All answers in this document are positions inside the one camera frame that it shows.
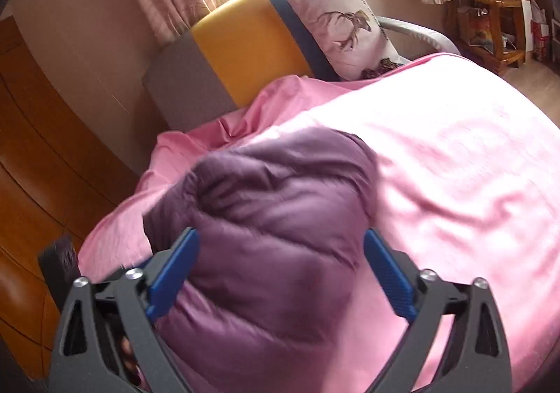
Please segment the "person's hand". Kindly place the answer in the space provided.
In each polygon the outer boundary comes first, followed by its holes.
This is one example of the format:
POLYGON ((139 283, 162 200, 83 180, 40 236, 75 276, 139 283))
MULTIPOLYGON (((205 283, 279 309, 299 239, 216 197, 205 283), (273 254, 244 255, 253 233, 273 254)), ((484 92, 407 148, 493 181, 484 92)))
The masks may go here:
POLYGON ((132 385, 143 386, 143 378, 140 372, 139 364, 133 352, 130 341, 122 336, 119 342, 119 355, 122 365, 124 366, 125 375, 132 385))

